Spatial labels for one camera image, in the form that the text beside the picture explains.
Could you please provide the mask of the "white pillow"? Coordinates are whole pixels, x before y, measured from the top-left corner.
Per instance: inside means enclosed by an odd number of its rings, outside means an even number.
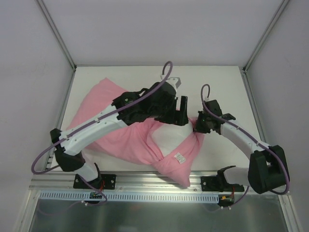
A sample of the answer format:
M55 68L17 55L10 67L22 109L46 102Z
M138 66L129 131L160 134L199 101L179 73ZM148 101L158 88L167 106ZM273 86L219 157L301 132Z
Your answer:
M174 151L179 152L181 147L191 146L196 141L191 122L184 126L164 124L153 132L152 139L163 157Z

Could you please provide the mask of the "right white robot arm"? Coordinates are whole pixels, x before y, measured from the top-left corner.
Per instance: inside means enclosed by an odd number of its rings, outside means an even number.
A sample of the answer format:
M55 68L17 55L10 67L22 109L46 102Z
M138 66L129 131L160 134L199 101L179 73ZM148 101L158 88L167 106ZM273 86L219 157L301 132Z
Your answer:
M214 187L219 191L227 191L238 184L251 187L258 194L268 191L277 195L288 193L290 177L283 148L257 140L233 115L223 114L217 100L203 101L202 105L203 110L198 113L194 131L218 133L232 142L249 160L247 168L232 165L219 169Z

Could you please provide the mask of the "pink pillowcase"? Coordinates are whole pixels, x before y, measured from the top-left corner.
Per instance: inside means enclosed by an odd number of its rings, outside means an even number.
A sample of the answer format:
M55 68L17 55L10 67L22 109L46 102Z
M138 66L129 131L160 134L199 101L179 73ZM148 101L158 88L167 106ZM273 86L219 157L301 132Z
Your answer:
M108 78L104 78L94 85L85 96L68 128L75 128L94 117L124 92L125 89ZM196 121L197 118L195 117L189 119L193 128ZM177 151L163 157L152 139L153 132L162 125L164 123L149 118L142 123L135 123L113 131L88 145L87 149L104 152L135 164L151 165L162 175L169 177L183 187L189 187L191 166L201 150L204 135L193 131L196 141L191 143L191 146L181 147L179 153L186 158L186 162L179 164L174 158L174 155L178 153Z

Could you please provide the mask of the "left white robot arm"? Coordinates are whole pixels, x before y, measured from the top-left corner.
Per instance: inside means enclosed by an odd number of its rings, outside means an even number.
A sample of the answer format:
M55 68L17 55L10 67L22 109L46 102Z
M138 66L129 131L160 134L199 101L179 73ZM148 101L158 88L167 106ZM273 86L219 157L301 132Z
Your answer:
M56 160L61 169L75 172L89 188L95 189L101 183L99 169L82 155L82 150L95 140L149 118L177 126L188 124L186 96L181 97L180 109L176 109L180 84L179 78L172 77L165 82L156 82L149 89L124 92L102 112L79 126L66 131L52 130Z

